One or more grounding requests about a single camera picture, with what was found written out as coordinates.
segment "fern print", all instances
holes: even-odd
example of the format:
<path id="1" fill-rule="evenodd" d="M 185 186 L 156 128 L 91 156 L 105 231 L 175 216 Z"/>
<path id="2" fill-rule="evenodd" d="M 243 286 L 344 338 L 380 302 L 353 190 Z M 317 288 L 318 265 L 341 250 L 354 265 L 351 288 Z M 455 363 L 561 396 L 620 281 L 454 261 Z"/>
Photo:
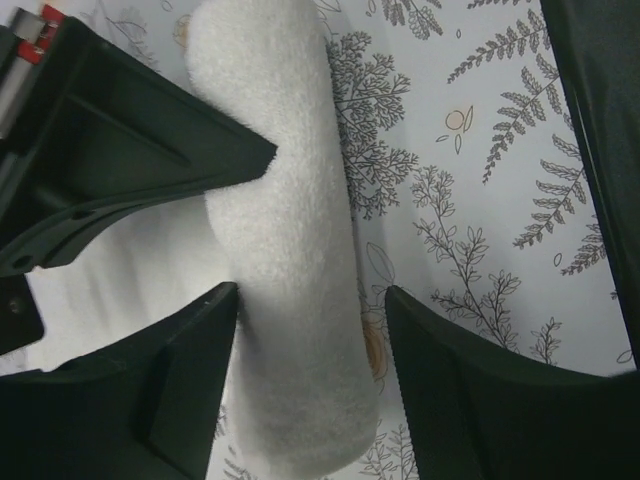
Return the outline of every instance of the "fern print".
<path id="1" fill-rule="evenodd" d="M 547 28 L 541 15 L 529 10 L 527 20 L 518 20 L 515 28 L 507 28 L 504 34 L 497 33 L 495 40 L 487 40 L 484 45 L 476 48 L 475 53 L 469 55 L 449 75 L 447 83 L 452 83 L 474 66 L 479 67 L 483 62 L 489 63 L 494 58 L 510 60 L 516 53 L 522 57 L 527 51 L 537 54 L 541 42 L 545 50 L 551 49 Z"/>
<path id="2" fill-rule="evenodd" d="M 533 358 L 546 363 L 547 365 L 557 365 L 553 359 L 553 353 L 560 347 L 560 339 L 554 337 L 562 327 L 561 322 L 556 322 L 555 318 L 544 324 L 540 331 L 532 331 L 531 334 L 537 339 L 536 344 L 530 347 Z"/>
<path id="3" fill-rule="evenodd" d="M 418 164 L 417 155 L 378 139 L 404 119 L 411 82 L 394 74 L 391 55 L 363 60 L 370 44 L 371 36 L 355 32 L 327 45 L 351 208 L 366 220 L 400 205 L 397 187 Z"/>
<path id="4" fill-rule="evenodd" d="M 476 7 L 484 7 L 485 5 L 506 5 L 507 3 L 511 3 L 512 5 L 518 5 L 522 0 L 474 0 L 473 3 L 467 5 L 469 10 Z M 524 0 L 527 3 L 531 3 L 531 0 Z"/>
<path id="5" fill-rule="evenodd" d="M 442 35 L 444 32 L 436 19 L 434 9 L 441 9 L 440 0 L 380 0 L 385 20 L 391 25 L 408 26 L 413 36 L 419 40 L 428 40 L 432 33 Z M 369 0 L 369 12 L 377 11 L 374 0 Z"/>
<path id="6" fill-rule="evenodd" d="M 578 147 L 569 143 L 557 135 L 552 136 L 555 147 L 563 152 L 567 157 L 579 162 L 578 167 L 569 167 L 557 163 L 540 160 L 542 169 L 557 177 L 558 181 L 554 183 L 541 182 L 536 180 L 536 186 L 540 192 L 546 197 L 534 198 L 533 203 L 536 207 L 542 209 L 531 214 L 534 223 L 525 227 L 525 232 L 521 233 L 513 242 L 515 247 L 524 249 L 532 246 L 534 242 L 542 242 L 545 233 L 553 233 L 554 226 L 564 225 L 566 214 L 575 214 L 573 200 L 575 199 L 582 204 L 587 203 L 587 194 L 582 185 L 585 179 L 584 168 L 580 158 Z"/>
<path id="7" fill-rule="evenodd" d="M 224 437 L 227 434 L 227 408 L 224 405 L 220 405 L 220 411 L 218 412 L 218 421 L 216 423 L 215 439 Z"/>
<path id="8" fill-rule="evenodd" d="M 419 480 L 411 437 L 406 425 L 381 433 L 373 446 L 360 459 L 362 475 L 377 480 Z"/>
<path id="9" fill-rule="evenodd" d="M 513 106 L 502 107 L 498 110 L 500 115 L 506 117 L 493 126 L 496 132 L 492 138 L 493 145 L 487 164 L 485 165 L 482 183 L 486 184 L 491 177 L 496 162 L 502 160 L 502 154 L 509 150 L 509 146 L 515 141 L 515 134 L 525 135 L 527 127 L 535 127 L 536 121 L 544 122 L 547 120 L 545 108 L 541 99 L 546 94 L 551 109 L 558 115 L 563 114 L 560 95 L 555 83 L 560 78 L 558 69 L 551 65 L 545 58 L 538 54 L 536 56 L 538 68 L 543 73 L 545 82 L 540 83 L 538 79 L 524 67 L 521 72 L 522 84 L 527 94 L 516 92 L 505 92 L 502 97 L 513 103 Z"/>
<path id="10" fill-rule="evenodd" d="M 418 236 L 429 246 L 428 252 L 435 254 L 438 263 L 445 260 L 453 263 L 454 268 L 450 272 L 460 279 L 464 287 L 462 294 L 455 290 L 441 294 L 436 290 L 431 299 L 444 309 L 450 320 L 475 320 L 480 335 L 493 339 L 508 350 L 518 352 L 518 334 L 513 331 L 510 311 L 505 307 L 505 301 L 516 291 L 521 283 L 520 279 L 505 271 L 497 275 L 489 274 L 488 279 L 492 282 L 493 289 L 483 295 L 475 293 L 477 287 L 474 288 L 474 284 L 482 278 L 476 267 L 489 250 L 482 229 L 467 227 L 466 240 L 457 240 L 457 226 L 445 223 L 455 213 L 451 202 L 451 187 L 454 183 L 451 174 L 430 166 L 422 168 L 414 175 L 414 179 L 415 183 L 411 188 L 414 203 L 418 208 L 431 207 L 435 214 L 434 221 L 428 222 L 421 218 L 414 223 Z"/>
<path id="11" fill-rule="evenodd" d="M 245 468 L 238 465 L 236 451 L 232 446 L 228 448 L 229 455 L 224 459 L 224 475 L 228 480 L 258 480 L 258 477 L 249 473 Z"/>
<path id="12" fill-rule="evenodd" d="M 575 275 L 582 273 L 587 268 L 595 265 L 600 260 L 607 258 L 607 250 L 604 247 L 604 239 L 598 223 L 587 225 L 591 231 L 582 239 L 582 245 L 578 248 L 578 253 L 573 257 L 573 262 L 567 268 L 561 270 L 562 275 Z"/>
<path id="13" fill-rule="evenodd" d="M 117 19 L 109 16 L 104 0 L 96 0 L 91 13 L 80 14 L 93 30 L 98 29 L 98 20 L 106 23 L 106 33 L 111 43 L 118 45 L 135 59 L 158 72 L 158 61 L 146 43 L 147 26 L 140 11 L 135 7 L 121 10 Z"/>

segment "orange dot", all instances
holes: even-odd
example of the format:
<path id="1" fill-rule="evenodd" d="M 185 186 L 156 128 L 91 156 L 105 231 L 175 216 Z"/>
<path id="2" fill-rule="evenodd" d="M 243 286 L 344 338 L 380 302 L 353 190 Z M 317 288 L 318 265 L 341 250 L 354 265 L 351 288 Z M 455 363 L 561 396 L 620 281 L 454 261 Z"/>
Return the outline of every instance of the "orange dot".
<path id="1" fill-rule="evenodd" d="M 449 115 L 447 115 L 444 124 L 450 130 L 460 130 L 462 125 L 464 125 L 464 114 L 460 110 L 454 110 Z"/>

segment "patterned paper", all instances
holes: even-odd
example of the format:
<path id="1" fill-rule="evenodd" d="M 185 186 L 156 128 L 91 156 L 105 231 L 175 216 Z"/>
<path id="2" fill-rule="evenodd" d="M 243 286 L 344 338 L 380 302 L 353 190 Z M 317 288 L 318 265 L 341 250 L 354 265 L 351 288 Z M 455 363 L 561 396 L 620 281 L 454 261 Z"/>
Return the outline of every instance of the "patterned paper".
<path id="1" fill-rule="evenodd" d="M 538 1 L 315 2 L 383 403 L 375 444 L 333 480 L 417 479 L 388 286 L 552 365 L 621 372 L 633 368 L 629 344 Z M 198 0 L 53 3 L 189 89 L 182 54 Z M 9 12 L 0 5 L 0 19 Z M 255 480 L 225 427 L 223 409 L 208 478 Z"/>

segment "white fluffy roller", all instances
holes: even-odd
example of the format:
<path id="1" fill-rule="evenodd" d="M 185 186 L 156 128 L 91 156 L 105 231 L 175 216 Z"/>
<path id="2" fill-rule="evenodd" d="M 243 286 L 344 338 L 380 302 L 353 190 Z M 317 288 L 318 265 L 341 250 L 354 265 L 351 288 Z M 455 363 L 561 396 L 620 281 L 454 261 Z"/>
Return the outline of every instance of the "white fluffy roller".
<path id="1" fill-rule="evenodd" d="M 187 48 L 198 94 L 278 146 L 262 179 L 207 194 L 243 301 L 230 430 L 247 469 L 278 480 L 355 461 L 378 421 L 316 15 L 311 0 L 208 0 Z"/>

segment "screw hole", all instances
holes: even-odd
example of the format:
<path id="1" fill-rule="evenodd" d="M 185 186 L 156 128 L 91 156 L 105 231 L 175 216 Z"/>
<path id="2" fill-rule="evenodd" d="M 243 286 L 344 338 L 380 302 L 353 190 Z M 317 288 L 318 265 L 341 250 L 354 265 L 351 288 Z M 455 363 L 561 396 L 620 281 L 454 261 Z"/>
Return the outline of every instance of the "screw hole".
<path id="1" fill-rule="evenodd" d="M 18 260 L 13 262 L 13 268 L 15 268 L 16 270 L 25 268 L 31 263 L 32 260 L 33 260 L 33 257 L 31 255 L 25 255 L 24 257 L 20 257 Z"/>
<path id="2" fill-rule="evenodd" d="M 90 217 L 94 213 L 96 212 L 93 210 L 79 211 L 72 215 L 71 220 L 84 220 L 85 218 Z"/>

